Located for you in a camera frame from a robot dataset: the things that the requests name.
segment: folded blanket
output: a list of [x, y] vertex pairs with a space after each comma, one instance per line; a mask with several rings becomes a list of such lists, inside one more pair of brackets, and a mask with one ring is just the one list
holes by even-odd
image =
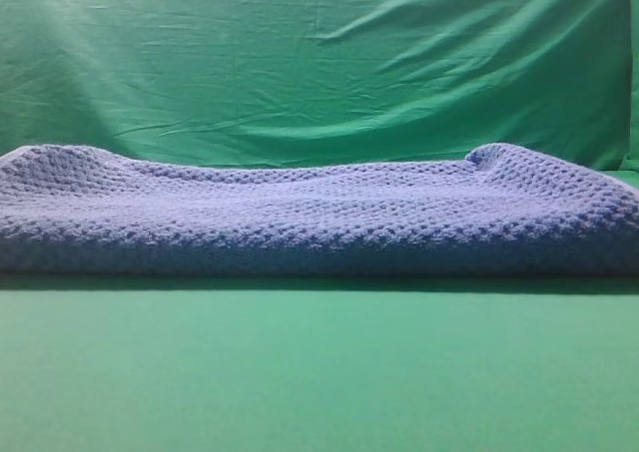
[[639, 274], [639, 196], [505, 144], [463, 161], [271, 170], [25, 147], [0, 158], [0, 270]]

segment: blanket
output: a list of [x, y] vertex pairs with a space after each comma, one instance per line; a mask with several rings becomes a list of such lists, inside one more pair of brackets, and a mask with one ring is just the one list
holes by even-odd
[[0, 271], [639, 274], [639, 196], [507, 144], [298, 169], [24, 147], [0, 158]]

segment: green fabric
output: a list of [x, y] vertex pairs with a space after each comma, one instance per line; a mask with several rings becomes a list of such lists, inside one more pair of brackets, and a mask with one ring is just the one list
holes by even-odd
[[630, 151], [622, 168], [639, 172], [639, 0], [631, 0], [632, 49], [634, 68], [632, 75], [632, 120], [630, 129]]
[[200, 165], [628, 152], [629, 0], [0, 0], [0, 152]]
[[0, 288], [3, 451], [639, 444], [636, 281], [5, 278]]
[[639, 189], [639, 172], [635, 171], [608, 171], [608, 175]]

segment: green backdrop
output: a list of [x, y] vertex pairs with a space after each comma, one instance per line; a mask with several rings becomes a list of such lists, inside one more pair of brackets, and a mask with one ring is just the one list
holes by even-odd
[[[639, 59], [639, 0], [632, 0], [632, 47], [634, 63]], [[632, 127], [630, 130], [630, 152], [622, 168], [639, 172], [639, 69], [633, 69]]]
[[629, 0], [0, 5], [0, 153], [299, 166], [506, 141], [604, 170], [628, 154]]

